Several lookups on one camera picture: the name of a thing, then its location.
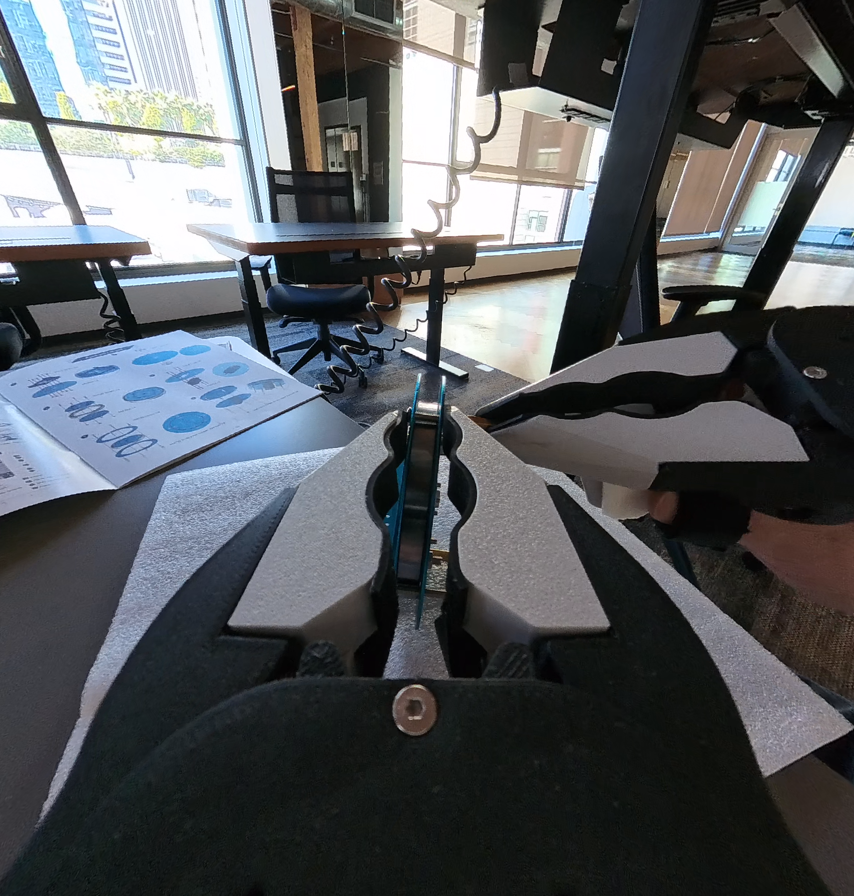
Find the person's right hand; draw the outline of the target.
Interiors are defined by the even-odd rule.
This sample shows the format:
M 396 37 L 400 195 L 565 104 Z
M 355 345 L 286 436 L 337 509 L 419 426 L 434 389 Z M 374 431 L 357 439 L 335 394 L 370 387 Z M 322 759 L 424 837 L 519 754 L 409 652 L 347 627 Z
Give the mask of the person's right hand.
M 752 511 L 739 543 L 804 599 L 854 615 L 854 521 L 815 525 Z

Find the blue round metal base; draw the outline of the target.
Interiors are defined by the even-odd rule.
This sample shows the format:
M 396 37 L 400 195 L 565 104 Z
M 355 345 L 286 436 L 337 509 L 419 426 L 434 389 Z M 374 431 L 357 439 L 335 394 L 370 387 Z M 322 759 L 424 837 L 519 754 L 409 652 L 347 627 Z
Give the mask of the blue round metal base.
M 446 379 L 419 375 L 407 417 L 407 442 L 397 471 L 398 499 L 388 514 L 393 564 L 400 588 L 417 593 L 415 627 L 420 628 L 437 508 L 439 458 L 443 446 Z

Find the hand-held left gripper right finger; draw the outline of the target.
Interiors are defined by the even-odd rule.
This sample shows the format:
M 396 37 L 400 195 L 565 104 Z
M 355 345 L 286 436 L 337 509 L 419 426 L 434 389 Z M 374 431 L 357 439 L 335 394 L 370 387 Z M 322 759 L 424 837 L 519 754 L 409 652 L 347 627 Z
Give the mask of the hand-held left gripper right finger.
M 607 632 L 545 480 L 458 409 L 445 419 L 444 449 L 460 514 L 437 620 L 451 675 L 480 676 L 501 644 Z

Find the dark grey desk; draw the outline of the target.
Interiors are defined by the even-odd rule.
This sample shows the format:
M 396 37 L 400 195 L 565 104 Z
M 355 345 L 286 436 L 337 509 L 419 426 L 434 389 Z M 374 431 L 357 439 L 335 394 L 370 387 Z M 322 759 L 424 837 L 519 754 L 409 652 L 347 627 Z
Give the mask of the dark grey desk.
M 0 878 L 33 833 L 164 478 L 343 447 L 360 432 L 313 399 L 129 487 L 0 518 Z

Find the black office chair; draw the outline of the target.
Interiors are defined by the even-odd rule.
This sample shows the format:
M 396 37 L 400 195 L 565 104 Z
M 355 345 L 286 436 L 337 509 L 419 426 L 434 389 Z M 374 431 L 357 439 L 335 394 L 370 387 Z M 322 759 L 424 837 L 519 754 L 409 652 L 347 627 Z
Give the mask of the black office chair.
M 672 322 L 696 315 L 700 308 L 714 301 L 732 300 L 734 308 L 743 311 L 761 309 L 768 300 L 766 293 L 746 287 L 723 285 L 666 287 L 663 289 L 663 297 L 679 303 L 679 307 L 672 316 Z M 667 537 L 663 537 L 663 544 L 676 571 L 693 587 L 699 588 L 685 546 Z

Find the black-framed grid window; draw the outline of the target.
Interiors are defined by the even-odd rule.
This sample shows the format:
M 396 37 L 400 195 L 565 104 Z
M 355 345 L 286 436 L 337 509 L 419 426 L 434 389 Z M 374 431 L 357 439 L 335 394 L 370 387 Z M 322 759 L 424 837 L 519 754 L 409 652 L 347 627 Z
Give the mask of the black-framed grid window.
M 242 2 L 0 2 L 0 227 L 110 226 L 133 266 L 226 266 L 189 225 L 260 217 Z

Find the black mesh-back chair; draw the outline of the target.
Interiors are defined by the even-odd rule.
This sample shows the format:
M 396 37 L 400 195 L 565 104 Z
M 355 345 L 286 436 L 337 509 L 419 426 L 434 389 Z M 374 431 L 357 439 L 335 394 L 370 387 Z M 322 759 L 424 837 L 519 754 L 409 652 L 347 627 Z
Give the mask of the black mesh-back chair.
M 274 223 L 354 222 L 354 178 L 345 172 L 265 169 Z

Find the wide glass window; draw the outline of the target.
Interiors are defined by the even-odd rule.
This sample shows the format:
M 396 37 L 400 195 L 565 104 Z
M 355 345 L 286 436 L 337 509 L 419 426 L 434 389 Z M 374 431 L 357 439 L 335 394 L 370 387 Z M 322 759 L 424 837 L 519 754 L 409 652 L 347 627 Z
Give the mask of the wide glass window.
M 403 220 L 426 230 L 435 225 L 429 201 L 454 192 L 445 166 L 472 162 L 466 131 L 488 132 L 495 107 L 477 96 L 471 68 L 406 48 L 402 70 Z M 500 245 L 581 241 L 607 139 L 600 128 L 503 106 L 479 166 L 459 175 L 445 226 L 500 234 Z

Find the open instruction booklet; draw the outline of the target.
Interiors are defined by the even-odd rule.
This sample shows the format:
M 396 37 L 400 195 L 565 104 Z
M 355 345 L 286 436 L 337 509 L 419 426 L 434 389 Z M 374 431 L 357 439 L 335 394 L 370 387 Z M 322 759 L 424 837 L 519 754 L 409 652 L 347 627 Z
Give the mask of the open instruction booklet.
M 182 330 L 0 376 L 0 517 L 118 489 L 320 397 L 240 339 Z

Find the white foam sheet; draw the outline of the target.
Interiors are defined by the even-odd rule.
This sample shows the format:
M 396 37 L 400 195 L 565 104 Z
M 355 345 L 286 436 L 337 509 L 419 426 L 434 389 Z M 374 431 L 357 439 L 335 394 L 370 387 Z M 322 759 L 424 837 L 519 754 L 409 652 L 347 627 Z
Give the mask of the white foam sheet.
M 52 808 L 97 709 L 130 652 L 175 591 L 260 512 L 264 487 L 298 485 L 339 449 L 239 462 L 167 476 L 113 621 L 86 680 L 80 711 L 40 819 Z M 593 507 L 563 474 L 534 469 L 563 487 L 663 588 L 718 667 L 764 776 L 830 744 L 854 726 L 787 666 L 669 567 L 625 526 Z

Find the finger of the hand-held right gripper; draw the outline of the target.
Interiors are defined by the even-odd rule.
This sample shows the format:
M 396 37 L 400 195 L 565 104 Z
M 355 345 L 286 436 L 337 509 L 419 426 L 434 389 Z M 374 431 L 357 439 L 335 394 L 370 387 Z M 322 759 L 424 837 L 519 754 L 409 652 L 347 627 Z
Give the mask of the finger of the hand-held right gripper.
M 676 416 L 710 402 L 728 380 L 736 346 L 713 331 L 658 342 L 619 345 L 572 364 L 479 409 L 488 429 L 538 416 L 582 420 L 605 412 Z
M 522 461 L 614 485 L 648 488 L 668 462 L 806 462 L 793 428 L 739 401 L 664 418 L 605 412 L 538 416 L 493 436 Z

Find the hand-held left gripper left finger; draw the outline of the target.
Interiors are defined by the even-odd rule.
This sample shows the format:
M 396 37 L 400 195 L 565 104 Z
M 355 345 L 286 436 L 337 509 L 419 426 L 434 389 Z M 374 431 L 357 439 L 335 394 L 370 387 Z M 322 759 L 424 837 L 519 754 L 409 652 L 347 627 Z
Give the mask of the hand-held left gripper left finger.
M 354 675 L 380 677 L 398 598 L 385 518 L 407 433 L 392 411 L 304 478 L 228 627 L 300 645 L 329 641 Z

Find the wooden pillar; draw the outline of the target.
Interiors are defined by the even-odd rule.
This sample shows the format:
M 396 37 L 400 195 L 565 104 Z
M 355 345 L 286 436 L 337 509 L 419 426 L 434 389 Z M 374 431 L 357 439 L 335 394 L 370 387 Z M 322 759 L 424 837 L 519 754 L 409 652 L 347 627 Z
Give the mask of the wooden pillar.
M 306 7 L 291 3 L 290 15 L 306 169 L 312 172 L 321 172 L 323 171 L 323 158 L 311 13 Z

